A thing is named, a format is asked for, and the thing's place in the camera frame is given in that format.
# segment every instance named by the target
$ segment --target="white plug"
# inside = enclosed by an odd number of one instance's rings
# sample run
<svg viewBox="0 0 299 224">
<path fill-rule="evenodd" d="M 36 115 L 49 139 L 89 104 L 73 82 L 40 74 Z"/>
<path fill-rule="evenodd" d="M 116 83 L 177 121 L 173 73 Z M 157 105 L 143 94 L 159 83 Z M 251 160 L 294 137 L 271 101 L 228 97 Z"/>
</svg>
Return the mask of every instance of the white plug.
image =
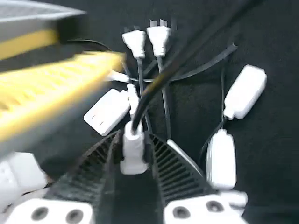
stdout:
<svg viewBox="0 0 299 224">
<path fill-rule="evenodd" d="M 157 26 L 156 21 L 150 21 L 150 27 L 146 30 L 153 45 L 155 57 L 164 57 L 166 54 L 166 43 L 171 32 L 171 29 L 167 27 L 167 21 L 160 20 L 160 26 Z"/>
<path fill-rule="evenodd" d="M 107 76 L 106 81 L 118 81 L 121 83 L 129 83 L 130 79 L 126 74 L 112 70 L 110 74 Z"/>
<path fill-rule="evenodd" d="M 132 133 L 132 121 L 125 125 L 122 151 L 124 160 L 121 161 L 120 168 L 123 174 L 142 174 L 148 169 L 148 164 L 143 160 L 144 133 L 141 123 L 134 134 Z"/>
<path fill-rule="evenodd" d="M 130 109 L 127 91 L 108 91 L 84 115 L 83 119 L 100 135 L 106 136 Z"/>
<path fill-rule="evenodd" d="M 137 110 L 138 103 L 139 103 L 139 97 L 137 94 L 136 87 L 133 84 L 129 83 L 127 85 L 127 89 L 128 89 L 128 99 L 129 99 L 130 106 L 131 106 L 130 116 L 131 116 L 131 119 L 133 119 L 134 114 Z"/>
<path fill-rule="evenodd" d="M 265 89 L 267 75 L 261 68 L 245 65 L 225 97 L 224 116 L 243 119 Z"/>
<path fill-rule="evenodd" d="M 134 58 L 144 58 L 145 32 L 133 30 L 122 35 L 122 39 L 128 48 L 131 49 Z"/>
<path fill-rule="evenodd" d="M 206 179 L 215 189 L 230 190 L 235 186 L 235 144 L 233 136 L 225 129 L 220 129 L 209 143 Z"/>
</svg>

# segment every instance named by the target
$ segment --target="black wire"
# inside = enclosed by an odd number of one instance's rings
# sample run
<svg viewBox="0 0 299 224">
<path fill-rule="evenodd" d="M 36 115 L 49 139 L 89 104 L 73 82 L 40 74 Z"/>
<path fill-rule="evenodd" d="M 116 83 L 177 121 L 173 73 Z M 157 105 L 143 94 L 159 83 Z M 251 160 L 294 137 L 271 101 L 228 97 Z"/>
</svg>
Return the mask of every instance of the black wire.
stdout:
<svg viewBox="0 0 299 224">
<path fill-rule="evenodd" d="M 216 134 L 219 129 L 221 129 L 221 127 L 223 127 L 225 125 L 225 123 L 228 121 L 227 117 L 224 117 L 223 120 L 219 123 L 219 125 L 213 130 L 213 132 L 210 134 L 210 136 L 207 138 L 207 140 L 205 141 L 204 145 L 202 146 L 200 152 L 199 152 L 199 159 L 198 159 L 198 164 L 200 166 L 202 159 L 204 158 L 204 156 L 206 155 L 206 151 L 207 151 L 207 146 L 210 142 L 210 140 L 212 139 L 213 135 Z"/>
<path fill-rule="evenodd" d="M 140 96 L 141 96 L 142 92 L 143 92 L 142 59 L 137 59 L 137 67 L 138 67 L 139 91 L 140 91 Z"/>
<path fill-rule="evenodd" d="M 236 46 L 234 43 L 230 44 L 227 48 L 225 48 L 220 54 L 218 54 L 217 56 L 213 57 L 210 61 L 208 61 L 207 63 L 199 66 L 198 68 L 189 71 L 181 76 L 179 75 L 175 75 L 174 78 L 172 78 L 170 80 L 170 82 L 176 82 L 176 81 L 180 81 L 186 78 L 190 78 L 192 76 L 195 76 L 201 72 L 204 72 L 205 70 L 213 67 L 214 65 L 216 65 L 217 63 L 219 63 L 220 61 L 222 61 L 223 59 L 227 58 L 229 55 L 231 55 L 233 52 L 235 52 L 238 49 L 238 46 Z M 135 78 L 130 78 L 130 80 L 132 81 L 138 81 L 138 79 Z M 153 79 L 144 79 L 143 80 L 146 83 L 152 83 L 154 80 Z"/>
<path fill-rule="evenodd" d="M 93 41 L 88 39 L 71 39 L 67 40 L 68 43 L 81 43 L 81 44 L 91 44 L 96 46 L 96 49 L 99 51 L 112 51 L 111 48 L 109 48 L 107 45 L 99 42 L 99 41 Z"/>
<path fill-rule="evenodd" d="M 160 92 L 163 86 L 168 83 L 175 75 L 175 72 L 195 53 L 201 50 L 211 38 L 214 38 L 217 34 L 227 28 L 236 20 L 246 13 L 250 8 L 255 6 L 255 3 L 263 2 L 264 0 L 242 0 L 236 1 L 235 4 L 225 13 L 219 16 L 211 24 L 207 24 L 203 29 L 195 32 L 194 36 L 188 40 L 187 44 L 177 52 L 173 60 L 168 62 L 159 76 L 151 83 L 146 90 L 142 93 L 141 100 L 139 101 L 136 113 L 132 122 L 132 132 L 135 132 L 138 128 L 147 106 L 154 98 L 154 96 Z"/>
<path fill-rule="evenodd" d="M 224 120 L 224 88 L 225 88 L 225 71 L 226 71 L 226 65 L 224 65 L 221 68 L 221 121 Z"/>
<path fill-rule="evenodd" d="M 159 71 L 162 71 L 163 68 L 162 58 L 157 57 L 157 62 L 158 62 Z M 165 85 L 165 87 L 162 89 L 162 98 L 163 98 L 165 120 L 166 120 L 166 135 L 167 135 L 167 139 L 171 139 L 171 119 L 170 119 L 170 111 L 169 111 L 169 102 L 168 102 L 167 91 L 166 91 L 167 86 L 168 85 Z"/>
<path fill-rule="evenodd" d="M 140 96 L 142 95 L 143 92 L 143 71 L 142 71 L 142 59 L 137 59 L 137 67 L 138 67 L 138 79 L 139 79 L 139 92 Z M 148 112 L 146 111 L 144 114 L 144 119 L 146 126 L 148 128 L 149 134 L 153 134 L 153 129 L 150 123 L 150 117 Z"/>
</svg>

